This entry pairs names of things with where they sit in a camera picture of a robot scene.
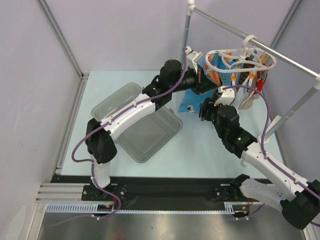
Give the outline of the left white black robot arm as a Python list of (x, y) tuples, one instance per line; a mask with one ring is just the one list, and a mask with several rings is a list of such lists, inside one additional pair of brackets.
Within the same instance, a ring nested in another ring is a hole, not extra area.
[(159, 74), (129, 104), (100, 121), (91, 119), (87, 124), (85, 144), (93, 160), (92, 194), (99, 200), (109, 197), (110, 162), (118, 153), (115, 141), (125, 130), (166, 105), (175, 92), (191, 89), (199, 95), (216, 87), (217, 84), (206, 76), (200, 65), (190, 68), (178, 60), (168, 60)]

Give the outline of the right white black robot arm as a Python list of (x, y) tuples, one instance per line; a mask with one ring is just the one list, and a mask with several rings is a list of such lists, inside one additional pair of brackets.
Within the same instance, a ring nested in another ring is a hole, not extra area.
[(199, 117), (212, 122), (224, 147), (239, 159), (260, 171), (272, 185), (259, 183), (241, 174), (234, 179), (231, 196), (257, 200), (281, 212), (285, 220), (299, 230), (305, 229), (320, 213), (320, 182), (308, 181), (262, 151), (261, 144), (240, 126), (240, 116), (230, 105), (216, 105), (207, 97), (200, 104)]

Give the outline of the white round clip hanger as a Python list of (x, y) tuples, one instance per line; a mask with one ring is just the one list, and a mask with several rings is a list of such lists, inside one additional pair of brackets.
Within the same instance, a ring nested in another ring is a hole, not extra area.
[[(259, 72), (269, 71), (274, 68), (277, 64), (276, 58), (263, 51), (258, 47), (253, 47), (248, 42), (246, 48), (244, 47), (244, 41), (242, 41), (240, 49), (218, 49), (209, 51), (204, 57), (204, 68), (205, 72), (218, 72), (220, 74), (231, 74), (241, 72)], [(208, 56), (213, 54), (214, 57), (221, 57), (223, 64), (227, 69), (221, 69), (213, 66), (208, 60)], [(237, 65), (252, 64), (253, 68), (236, 69)]]

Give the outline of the orange clothes clip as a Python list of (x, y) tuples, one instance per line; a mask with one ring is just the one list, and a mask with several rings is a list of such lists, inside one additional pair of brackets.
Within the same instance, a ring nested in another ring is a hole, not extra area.
[(232, 72), (230, 74), (230, 85), (235, 86), (238, 82), (238, 73), (237, 72)]
[(212, 79), (212, 81), (217, 84), (218, 86), (221, 85), (221, 81), (220, 81), (220, 76), (218, 74), (218, 72), (216, 71), (209, 71), (207, 73), (209, 75), (209, 77)]

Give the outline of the blue cartoon print sock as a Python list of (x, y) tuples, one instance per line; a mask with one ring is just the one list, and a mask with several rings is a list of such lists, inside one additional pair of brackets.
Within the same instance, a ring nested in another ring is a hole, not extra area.
[[(208, 56), (208, 60), (210, 60), (210, 64), (218, 67), (220, 69), (226, 70), (227, 67), (223, 64), (222, 61), (222, 57), (221, 56), (217, 56), (215, 57), (213, 53), (211, 53)], [(213, 81), (209, 75), (208, 75), (209, 71), (206, 71), (206, 76)], [(225, 74), (222, 73), (218, 73), (219, 74), (219, 78), (220, 78), (220, 82), (221, 85), (225, 85), (230, 84), (231, 83), (231, 79), (230, 76), (227, 77), (227, 80), (223, 80), (223, 77), (225, 77)], [(213, 90), (209, 90), (205, 93), (201, 93), (201, 94), (195, 94), (191, 89), (188, 89), (185, 91), (182, 103), (180, 104), (179, 108), (178, 108), (178, 112), (179, 113), (194, 113), (194, 114), (198, 114), (200, 112), (200, 104), (202, 104), (205, 100), (205, 98), (209, 98), (211, 97), (213, 94)]]

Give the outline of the brown striped sock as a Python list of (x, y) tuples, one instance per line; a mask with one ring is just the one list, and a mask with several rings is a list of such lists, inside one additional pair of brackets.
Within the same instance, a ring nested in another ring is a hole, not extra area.
[[(236, 66), (236, 69), (250, 69), (250, 68), (254, 68), (255, 65), (254, 64), (249, 64), (249, 63), (244, 63), (243, 65), (238, 64)], [(242, 85), (244, 83), (244, 81), (247, 79), (247, 77), (249, 76), (249, 72), (238, 72), (237, 73), (237, 79), (236, 79), (236, 84), (237, 85)]]

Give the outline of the beige sock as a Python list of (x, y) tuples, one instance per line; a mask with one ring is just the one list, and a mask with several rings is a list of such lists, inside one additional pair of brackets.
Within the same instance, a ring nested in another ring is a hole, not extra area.
[(244, 95), (241, 98), (237, 108), (239, 110), (247, 110), (253, 106), (254, 101), (257, 100), (259, 97), (260, 94), (258, 94), (256, 91), (251, 89), (245, 90)]

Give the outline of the clear grey plastic bin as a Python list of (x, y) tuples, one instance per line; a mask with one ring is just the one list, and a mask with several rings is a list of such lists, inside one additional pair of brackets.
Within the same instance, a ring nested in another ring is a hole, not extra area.
[[(143, 88), (136, 83), (128, 83), (96, 105), (91, 115), (97, 121), (111, 116), (130, 104)], [(156, 112), (138, 120), (126, 129), (116, 140), (137, 163), (148, 161), (183, 127), (182, 121), (172, 110), (163, 106)]]

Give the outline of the white metal drying rack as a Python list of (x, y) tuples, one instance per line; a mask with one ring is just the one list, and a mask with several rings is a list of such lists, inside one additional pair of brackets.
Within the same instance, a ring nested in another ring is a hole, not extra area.
[(190, 20), (191, 20), (191, 15), (192, 13), (196, 13), (205, 19), (209, 20), (210, 22), (218, 25), (219, 27), (229, 31), (230, 33), (240, 37), (243, 39), (244, 46), (243, 48), (247, 48), (247, 43), (251, 43), (252, 45), (262, 49), (268, 54), (271, 54), (272, 56), (278, 57), (279, 59), (287, 62), (288, 64), (294, 66), (295, 68), (307, 73), (308, 75), (314, 77), (315, 79), (315, 84), (311, 89), (304, 94), (304, 96), (297, 102), (295, 105), (290, 108), (285, 115), (283, 116), (277, 116), (272, 123), (269, 125), (267, 128), (267, 131), (265, 135), (261, 137), (262, 143), (266, 143), (267, 140), (271, 135), (273, 135), (290, 117), (294, 115), (294, 113), (300, 109), (319, 89), (320, 89), (320, 75), (311, 69), (295, 62), (294, 60), (284, 56), (283, 54), (277, 52), (270, 46), (265, 45), (264, 43), (260, 42), (257, 40), (257, 38), (254, 35), (247, 35), (243, 33), (242, 31), (234, 28), (233, 26), (228, 25), (227, 23), (213, 17), (212, 15), (209, 15), (208, 13), (204, 12), (200, 8), (196, 7), (195, 2), (193, 0), (188, 0), (187, 1), (187, 10), (186, 10), (186, 19), (185, 19), (185, 27), (188, 28), (190, 26)]

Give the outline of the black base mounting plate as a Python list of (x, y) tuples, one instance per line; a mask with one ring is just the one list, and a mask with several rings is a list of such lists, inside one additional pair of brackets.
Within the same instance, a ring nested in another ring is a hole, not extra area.
[(241, 194), (233, 178), (111, 177), (105, 188), (94, 187), (88, 176), (54, 175), (52, 184), (83, 184), (84, 202), (121, 202), (123, 211), (215, 211), (224, 203), (253, 207), (258, 201)]

